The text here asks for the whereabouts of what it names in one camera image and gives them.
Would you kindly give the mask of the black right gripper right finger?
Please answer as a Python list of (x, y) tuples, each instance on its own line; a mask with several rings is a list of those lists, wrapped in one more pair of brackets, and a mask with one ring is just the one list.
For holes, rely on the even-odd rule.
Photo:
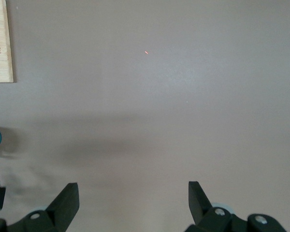
[(188, 183), (188, 204), (194, 224), (187, 232), (284, 232), (273, 217), (251, 214), (243, 220), (229, 210), (212, 206), (198, 181)]

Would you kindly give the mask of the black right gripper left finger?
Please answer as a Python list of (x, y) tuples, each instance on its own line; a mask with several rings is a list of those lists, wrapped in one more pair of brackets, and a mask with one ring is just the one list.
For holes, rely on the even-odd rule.
[(7, 225), (0, 218), (0, 232), (65, 232), (79, 210), (77, 183), (68, 183), (45, 210), (36, 210)]

